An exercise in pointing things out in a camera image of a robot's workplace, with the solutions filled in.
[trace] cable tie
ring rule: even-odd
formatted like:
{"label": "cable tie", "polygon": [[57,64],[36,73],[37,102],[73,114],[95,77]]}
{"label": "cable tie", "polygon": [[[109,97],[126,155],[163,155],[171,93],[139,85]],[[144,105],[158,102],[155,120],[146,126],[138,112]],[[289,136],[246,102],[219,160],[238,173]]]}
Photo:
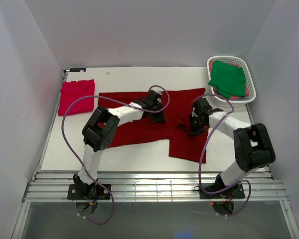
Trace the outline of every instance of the cable tie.
{"label": "cable tie", "polygon": [[133,103],[133,102],[132,102],[132,103],[130,103],[130,106],[131,106],[131,108],[132,108],[134,111],[136,111],[133,105],[134,105],[134,103]]}

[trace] folded cloth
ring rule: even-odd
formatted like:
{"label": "folded cloth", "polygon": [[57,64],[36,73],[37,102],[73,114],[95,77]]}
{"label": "folded cloth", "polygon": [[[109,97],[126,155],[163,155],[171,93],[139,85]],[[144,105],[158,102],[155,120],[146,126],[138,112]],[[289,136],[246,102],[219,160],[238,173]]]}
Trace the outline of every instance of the folded cloth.
{"label": "folded cloth", "polygon": [[[192,101],[203,95],[205,88],[168,91],[170,95],[169,106],[164,110],[165,123],[152,123],[150,117],[134,122],[129,122],[118,127],[110,147],[128,144],[153,142],[160,139],[169,139],[169,156],[199,162],[203,146],[207,139],[207,133],[192,137],[189,135],[189,115],[192,113],[190,106]],[[124,103],[133,102],[144,97],[148,92],[122,92],[100,93],[100,96],[108,97]],[[162,103],[166,105],[167,95],[162,93]],[[106,108],[120,107],[119,104],[105,99],[99,99],[99,106]]]}
{"label": "folded cloth", "polygon": [[[208,63],[208,65],[209,65],[209,74],[210,74],[210,76],[211,76],[211,70],[213,69],[214,61],[213,61],[213,60],[210,60],[209,63]],[[217,92],[216,88],[213,87],[213,89],[214,89],[215,94],[218,94],[218,95],[219,95],[219,93]],[[248,89],[248,86],[246,85],[246,93],[245,93],[245,96],[248,96],[248,95],[249,95],[249,89]],[[230,101],[234,101],[234,100],[239,100],[239,99],[243,99],[243,98],[244,98],[244,97],[242,97],[242,96],[231,96],[231,97],[229,98],[229,100],[230,100]]]}
{"label": "folded cloth", "polygon": [[245,96],[246,77],[241,67],[215,61],[211,73],[208,84],[216,88],[219,94],[227,99],[231,96]]}
{"label": "folded cloth", "polygon": [[[64,82],[62,84],[60,106],[58,110],[58,115],[63,116],[69,106],[76,101],[78,98],[83,96],[92,96],[94,95],[94,80],[89,81],[71,81]],[[77,102],[70,111],[69,115],[75,115],[80,113],[86,113],[93,111],[94,109],[94,98],[87,98]]]}

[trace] red cloth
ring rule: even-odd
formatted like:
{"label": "red cloth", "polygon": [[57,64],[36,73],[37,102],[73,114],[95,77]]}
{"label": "red cloth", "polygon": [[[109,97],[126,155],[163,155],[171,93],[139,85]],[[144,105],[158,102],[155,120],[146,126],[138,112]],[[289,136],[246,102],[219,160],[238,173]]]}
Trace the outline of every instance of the red cloth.
{"label": "red cloth", "polygon": [[[198,162],[207,139],[207,133],[199,136],[190,136],[188,116],[192,113],[192,107],[190,106],[192,101],[198,96],[203,95],[205,88],[168,92],[170,103],[164,110],[166,123],[152,123],[150,117],[148,117],[121,125],[117,129],[110,147],[169,139],[169,156]],[[100,93],[100,96],[129,104],[147,94],[148,92],[120,92]],[[162,102],[164,106],[167,103],[165,92],[163,92]],[[99,106],[117,108],[121,105],[99,99]]]}
{"label": "red cloth", "polygon": [[[89,81],[64,82],[60,90],[61,98],[58,115],[63,116],[69,106],[78,98],[94,95],[94,88],[95,85],[93,79]],[[68,116],[90,112],[93,111],[93,109],[94,98],[87,98],[77,102],[68,112]]]}

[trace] metal frame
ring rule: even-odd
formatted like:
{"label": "metal frame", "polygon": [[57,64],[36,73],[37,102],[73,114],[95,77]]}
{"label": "metal frame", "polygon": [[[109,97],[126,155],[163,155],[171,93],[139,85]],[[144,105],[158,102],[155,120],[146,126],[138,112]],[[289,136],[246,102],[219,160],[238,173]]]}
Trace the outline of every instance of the metal frame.
{"label": "metal frame", "polygon": [[13,230],[11,239],[18,239],[18,238],[22,237],[22,233],[23,233],[26,219],[28,217],[30,205],[31,205],[30,202],[22,203],[20,213],[16,220],[16,224],[14,226],[14,230]]}
{"label": "metal frame", "polygon": [[299,230],[290,207],[290,201],[280,201],[280,205],[285,216],[291,238],[299,239]]}
{"label": "metal frame", "polygon": [[[69,70],[64,71],[63,82]],[[72,202],[67,200],[68,186],[73,183],[73,173],[77,172],[43,172],[42,162],[57,114],[60,96],[55,107],[48,137],[36,172],[24,194],[22,207],[15,225],[12,238],[21,238],[31,202]],[[251,123],[254,123],[248,104],[246,105]],[[215,181],[215,173],[202,173],[202,182],[210,184]],[[211,201],[199,199],[194,192],[198,185],[197,173],[99,173],[99,182],[110,183],[116,202],[198,202]],[[290,208],[289,197],[283,181],[275,180],[269,167],[264,172],[250,174],[248,180],[252,185],[251,201],[280,201],[285,220],[292,238],[299,238],[299,231]]]}

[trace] glass panel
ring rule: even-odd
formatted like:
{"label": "glass panel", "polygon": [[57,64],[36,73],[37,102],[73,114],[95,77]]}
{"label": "glass panel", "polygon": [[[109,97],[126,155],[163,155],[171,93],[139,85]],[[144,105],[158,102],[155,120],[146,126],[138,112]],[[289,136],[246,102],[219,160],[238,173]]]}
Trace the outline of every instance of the glass panel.
{"label": "glass panel", "polygon": [[[236,209],[242,204],[235,202]],[[229,218],[190,211],[213,213],[209,202],[116,203],[113,218],[103,226],[64,210],[75,213],[75,203],[31,203],[22,238],[290,238],[277,201],[249,202]],[[99,203],[92,218],[104,220],[110,210],[110,203]]]}

